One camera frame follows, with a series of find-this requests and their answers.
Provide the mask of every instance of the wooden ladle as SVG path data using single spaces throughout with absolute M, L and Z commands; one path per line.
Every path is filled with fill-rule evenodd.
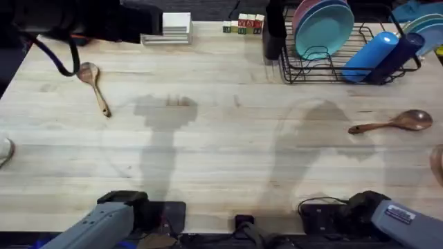
M 109 111 L 108 105 L 106 104 L 105 99 L 103 98 L 100 89 L 97 85 L 98 75 L 100 74 L 100 70 L 98 67 L 91 63 L 85 62 L 80 66 L 80 70 L 77 73 L 77 77 L 83 81 L 84 83 L 90 84 L 94 89 L 94 93 L 96 94 L 98 106 L 101 108 L 103 115 L 110 118 L 111 112 Z
M 359 134 L 382 127 L 396 127 L 409 131 L 421 131 L 431 127 L 433 123 L 431 115 L 422 110 L 409 110 L 401 113 L 389 122 L 380 124 L 362 124 L 349 128 L 350 134 Z

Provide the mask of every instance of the label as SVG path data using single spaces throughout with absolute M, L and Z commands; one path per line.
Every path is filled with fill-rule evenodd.
M 415 214 L 397 207 L 396 205 L 389 205 L 385 214 L 408 225 L 410 225 L 416 217 Z

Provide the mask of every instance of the wooden table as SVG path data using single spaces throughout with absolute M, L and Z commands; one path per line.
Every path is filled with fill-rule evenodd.
M 44 40 L 67 66 L 67 45 Z M 113 44 L 80 49 L 96 63 L 113 117 L 92 88 L 61 76 L 33 47 L 0 101 L 17 151 L 0 169 L 0 230 L 63 231 L 111 190 L 188 204 L 187 232 L 223 232 L 254 214 L 275 232 L 300 232 L 299 201 L 384 193 L 443 219 L 443 188 L 428 165 L 441 142 L 443 70 L 429 55 L 386 86 L 282 83 L 260 36 L 196 22 L 191 46 Z M 425 109 L 435 124 L 352 136 L 355 124 Z

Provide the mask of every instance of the blue cup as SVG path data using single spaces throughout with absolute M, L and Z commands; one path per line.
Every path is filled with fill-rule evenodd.
M 347 68 L 375 68 L 399 43 L 399 39 L 392 32 L 383 31 L 368 42 L 345 65 Z M 361 82 L 370 73 L 370 70 L 343 70 L 343 77 L 351 82 Z

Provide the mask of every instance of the dish rack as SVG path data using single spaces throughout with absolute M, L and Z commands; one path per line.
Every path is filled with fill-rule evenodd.
M 383 22 L 380 19 L 362 16 L 361 14 L 359 14 L 362 10 L 371 9 L 371 11 L 369 12 L 376 11 L 378 13 L 386 13 L 386 16 L 390 16 L 393 24 L 397 27 L 397 33 L 401 36 L 404 35 L 403 30 L 401 29 L 400 25 L 398 24 L 388 6 L 374 3 L 352 4 L 351 10 L 356 17 L 356 20 L 362 20 L 363 22 L 361 24 L 356 23 L 354 25 L 350 38 L 345 43 L 345 45 L 343 45 L 341 49 L 335 52 L 333 55 L 330 55 L 327 52 L 327 48 L 325 47 L 325 59 L 303 59 L 302 57 L 298 56 L 295 51 L 295 41 L 292 31 L 292 17 L 295 9 L 298 7 L 300 2 L 301 1 L 297 0 L 286 0 L 282 2 L 283 17 L 285 20 L 287 37 L 285 45 L 283 46 L 281 51 L 279 64 L 282 71 L 282 76 L 284 77 L 286 84 L 294 84 L 300 82 L 345 82 L 342 70 L 347 69 L 372 71 L 374 68 L 344 67 L 346 62 L 348 62 L 363 46 L 365 46 L 372 38 L 374 38 L 374 35 L 376 35 L 376 33 L 374 34 L 371 28 L 367 25 L 368 22 L 375 22 L 374 25 L 380 25 L 381 30 L 385 30 Z M 379 82 L 376 84 L 387 84 L 393 82 L 398 77 L 405 76 L 407 72 L 413 72 L 420 69 L 421 66 L 422 64 L 419 58 L 417 56 L 414 56 L 399 70 L 387 77 L 384 82 Z

